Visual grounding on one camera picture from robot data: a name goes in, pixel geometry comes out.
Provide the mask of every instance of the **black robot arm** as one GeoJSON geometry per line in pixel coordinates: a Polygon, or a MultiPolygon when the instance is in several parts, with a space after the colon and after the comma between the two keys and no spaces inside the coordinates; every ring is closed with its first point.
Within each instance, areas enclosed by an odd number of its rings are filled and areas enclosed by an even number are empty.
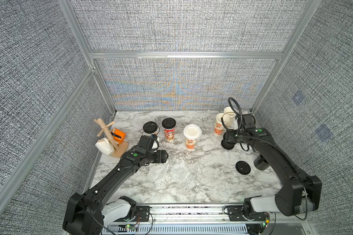
{"type": "MultiPolygon", "coordinates": [[[[125,152],[114,169],[99,183],[83,194],[72,195],[67,204],[63,229],[72,235],[98,235],[102,230],[101,225],[104,224],[102,210],[120,185],[140,167],[149,163],[166,162],[169,157],[166,150],[152,149],[154,142],[158,144],[156,139],[156,135],[143,135],[139,143],[125,152]]],[[[124,211],[119,218],[132,218],[136,211],[136,202],[128,197],[121,197],[117,208],[114,214],[124,211]]]]}
{"type": "Polygon", "coordinates": [[[242,115],[240,131],[228,130],[221,142],[226,149],[232,149],[236,143],[248,144],[256,149],[260,156],[254,165],[259,170],[271,166],[281,181],[282,188],[273,197],[255,197],[245,199],[243,214],[253,219],[258,212],[281,212],[286,216],[314,211],[319,207],[321,181],[310,176],[276,145],[271,134],[265,128],[256,128],[251,114],[242,115]]]}

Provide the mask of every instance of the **gray textured wall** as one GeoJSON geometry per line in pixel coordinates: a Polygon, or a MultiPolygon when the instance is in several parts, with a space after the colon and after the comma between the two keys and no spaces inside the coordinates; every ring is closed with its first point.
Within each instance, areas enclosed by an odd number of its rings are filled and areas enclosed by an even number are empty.
{"type": "Polygon", "coordinates": [[[61,234],[66,204],[82,193],[110,112],[91,78],[0,217],[0,235],[61,234]]]}
{"type": "Polygon", "coordinates": [[[0,188],[86,69],[57,0],[0,1],[0,188]]]}
{"type": "Polygon", "coordinates": [[[249,109],[274,59],[97,59],[117,109],[249,109]]]}
{"type": "MultiPolygon", "coordinates": [[[[308,0],[71,0],[91,50],[282,52],[308,0]]],[[[118,109],[250,108],[274,61],[100,59],[118,109]]]]}
{"type": "Polygon", "coordinates": [[[282,51],[308,0],[71,0],[91,50],[282,51]]]}
{"type": "Polygon", "coordinates": [[[323,181],[319,234],[353,234],[353,1],[323,0],[256,118],[323,181]]]}

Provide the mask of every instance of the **wooden base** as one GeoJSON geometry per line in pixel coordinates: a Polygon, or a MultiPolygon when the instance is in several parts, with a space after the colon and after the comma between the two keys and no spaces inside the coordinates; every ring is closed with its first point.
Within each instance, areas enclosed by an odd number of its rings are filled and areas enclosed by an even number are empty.
{"type": "Polygon", "coordinates": [[[123,142],[121,144],[118,144],[119,148],[115,149],[115,152],[111,154],[111,156],[120,158],[123,155],[123,153],[127,151],[128,146],[129,146],[128,142],[123,142]]]}

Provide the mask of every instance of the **black lid with hole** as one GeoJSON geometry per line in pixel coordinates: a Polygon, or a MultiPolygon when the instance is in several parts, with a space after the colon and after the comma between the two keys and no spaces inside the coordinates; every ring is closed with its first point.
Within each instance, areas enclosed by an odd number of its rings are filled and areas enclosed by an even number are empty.
{"type": "Polygon", "coordinates": [[[177,125],[177,122],[174,118],[165,118],[162,121],[162,127],[164,129],[173,129],[177,125]]]}
{"type": "Polygon", "coordinates": [[[251,171],[251,167],[249,166],[249,164],[245,161],[239,161],[235,164],[235,169],[237,170],[237,172],[239,172],[240,174],[243,175],[247,175],[250,173],[251,171]]]}
{"type": "Polygon", "coordinates": [[[157,124],[154,121],[149,121],[144,124],[143,130],[146,134],[154,134],[157,131],[157,124]]]}

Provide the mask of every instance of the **marble table surface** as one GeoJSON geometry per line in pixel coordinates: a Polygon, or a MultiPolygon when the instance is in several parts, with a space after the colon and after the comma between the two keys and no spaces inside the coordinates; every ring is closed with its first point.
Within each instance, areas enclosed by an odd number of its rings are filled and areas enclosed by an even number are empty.
{"type": "MultiPolygon", "coordinates": [[[[154,164],[141,167],[125,181],[113,194],[111,201],[125,195],[137,203],[205,203],[242,202],[247,197],[272,195],[280,188],[278,177],[269,167],[259,171],[253,161],[258,153],[243,151],[239,144],[234,149],[221,147],[222,137],[213,135],[217,111],[151,111],[117,112],[114,127],[127,133],[129,147],[137,144],[142,135],[142,127],[147,121],[156,122],[161,132],[160,148],[169,153],[164,166],[166,177],[161,181],[151,181],[148,172],[154,164]],[[161,122],[166,117],[176,120],[175,138],[166,142],[161,122]],[[195,149],[188,151],[183,129],[188,124],[196,124],[202,130],[195,149]],[[235,170],[238,161],[246,161],[251,166],[248,175],[235,170]],[[184,181],[176,181],[170,176],[170,169],[178,163],[188,167],[189,175],[184,181]]],[[[103,155],[95,173],[92,186],[103,179],[118,163],[119,159],[103,155]]]]}

